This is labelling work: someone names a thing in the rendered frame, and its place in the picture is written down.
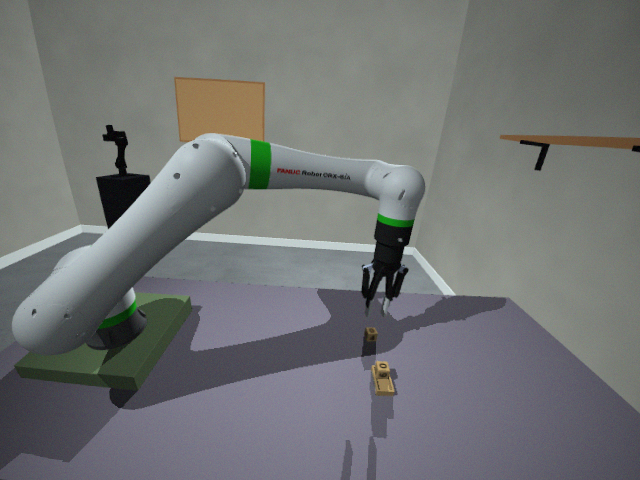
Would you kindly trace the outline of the tan number cube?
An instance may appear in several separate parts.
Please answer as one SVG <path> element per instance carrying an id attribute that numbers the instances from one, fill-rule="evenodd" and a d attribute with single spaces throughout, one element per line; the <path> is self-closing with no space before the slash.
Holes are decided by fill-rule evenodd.
<path id="1" fill-rule="evenodd" d="M 365 328 L 364 336 L 367 342 L 372 342 L 377 340 L 378 333 L 375 327 Z"/>
<path id="2" fill-rule="evenodd" d="M 388 379 L 390 374 L 388 362 L 376 361 L 374 370 L 377 379 Z"/>

